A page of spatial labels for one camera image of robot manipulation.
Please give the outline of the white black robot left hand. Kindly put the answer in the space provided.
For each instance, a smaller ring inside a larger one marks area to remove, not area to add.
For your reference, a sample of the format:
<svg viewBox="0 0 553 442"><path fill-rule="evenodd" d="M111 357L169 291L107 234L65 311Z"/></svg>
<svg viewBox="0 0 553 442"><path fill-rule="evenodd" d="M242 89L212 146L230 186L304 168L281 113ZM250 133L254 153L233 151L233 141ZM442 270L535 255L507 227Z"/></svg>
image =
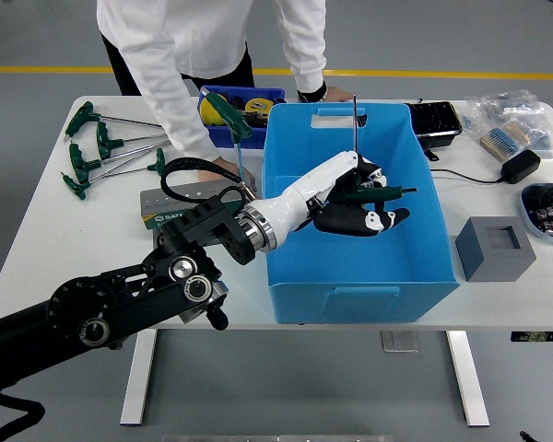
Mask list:
<svg viewBox="0 0 553 442"><path fill-rule="evenodd" d="M385 202L405 192L387 186L378 165L347 151L310 170L277 197L246 204L239 224L263 252L282 246L289 233L310 223L325 233L373 237L409 218L405 208L384 210Z"/></svg>

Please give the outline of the person's right hand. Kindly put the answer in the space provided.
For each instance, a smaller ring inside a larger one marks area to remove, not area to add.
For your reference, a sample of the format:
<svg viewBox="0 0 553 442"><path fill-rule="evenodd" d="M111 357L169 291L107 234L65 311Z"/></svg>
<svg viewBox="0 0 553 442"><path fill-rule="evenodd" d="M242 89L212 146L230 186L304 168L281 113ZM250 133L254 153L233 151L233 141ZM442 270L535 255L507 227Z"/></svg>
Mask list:
<svg viewBox="0 0 553 442"><path fill-rule="evenodd" d="M214 170L217 169L217 168L225 169L225 170L229 171L230 173L235 174L238 177L241 177L239 165L236 164L236 163L230 162L230 161L226 160L223 157L216 158L215 160L212 161L212 164L214 164L214 167L212 168L212 170L204 169L204 170L199 170L197 172L197 178L200 181L208 181L208 180L217 180L217 179L219 179L219 175L214 172ZM245 177L244 181L245 181L246 185L253 192L256 192L257 191L257 186L256 186L256 180L255 180L255 177L253 176L253 174L248 169L243 169L243 176Z"/></svg>

